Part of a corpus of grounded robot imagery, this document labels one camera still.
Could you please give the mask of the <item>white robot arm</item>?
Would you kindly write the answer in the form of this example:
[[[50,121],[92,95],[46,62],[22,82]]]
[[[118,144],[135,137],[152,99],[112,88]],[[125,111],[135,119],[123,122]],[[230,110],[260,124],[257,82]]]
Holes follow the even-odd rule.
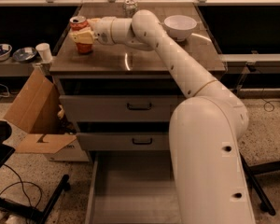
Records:
[[[168,36],[149,10],[128,19],[90,19],[76,43],[155,51],[185,96],[170,119],[169,146],[182,224],[256,224],[238,140],[243,102]]]

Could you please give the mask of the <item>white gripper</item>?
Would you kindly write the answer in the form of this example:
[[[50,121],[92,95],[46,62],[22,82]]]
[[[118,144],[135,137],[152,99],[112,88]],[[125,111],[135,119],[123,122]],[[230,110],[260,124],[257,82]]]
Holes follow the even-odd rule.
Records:
[[[112,38],[112,24],[114,20],[115,17],[87,19],[90,27],[79,31],[71,31],[69,36],[74,42],[80,44],[92,44],[96,37],[103,45],[114,45],[115,42]]]

